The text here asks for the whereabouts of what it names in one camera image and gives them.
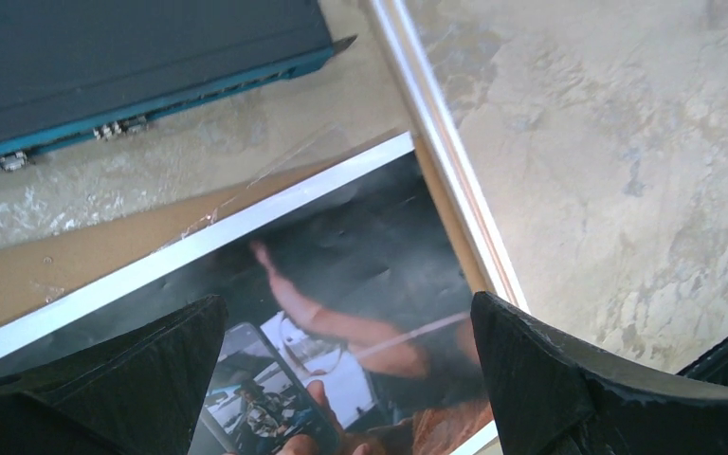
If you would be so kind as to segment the printed photo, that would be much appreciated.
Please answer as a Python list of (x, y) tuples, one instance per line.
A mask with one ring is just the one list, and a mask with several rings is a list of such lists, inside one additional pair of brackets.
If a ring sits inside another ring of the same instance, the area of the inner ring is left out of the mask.
[[(227, 330), (185, 454), (478, 452), (495, 429), (472, 292), (410, 137), (326, 177), (1, 327), (0, 377), (218, 296)], [(398, 334), (364, 347), (301, 329), (277, 302), (254, 239), (309, 297)]]

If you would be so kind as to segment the wooden picture frame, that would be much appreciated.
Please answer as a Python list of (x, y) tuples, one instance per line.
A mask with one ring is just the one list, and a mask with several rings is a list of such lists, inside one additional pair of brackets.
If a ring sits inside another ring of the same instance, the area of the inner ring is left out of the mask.
[(528, 313), (495, 219), (403, 1), (364, 1), (409, 111), (417, 152), (431, 176), (448, 235), (470, 287), (489, 290)]

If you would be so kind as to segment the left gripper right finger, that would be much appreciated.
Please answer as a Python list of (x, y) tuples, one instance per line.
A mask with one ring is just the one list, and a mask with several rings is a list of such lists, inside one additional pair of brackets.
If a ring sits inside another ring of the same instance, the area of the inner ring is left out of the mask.
[(471, 320), (506, 454), (728, 454), (728, 386), (632, 362), (479, 292)]

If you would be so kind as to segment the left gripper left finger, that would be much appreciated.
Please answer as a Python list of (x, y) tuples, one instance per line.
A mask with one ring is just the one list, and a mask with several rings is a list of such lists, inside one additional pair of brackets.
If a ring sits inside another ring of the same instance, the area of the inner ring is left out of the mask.
[(207, 296), (0, 377), (0, 454), (185, 454), (227, 330)]

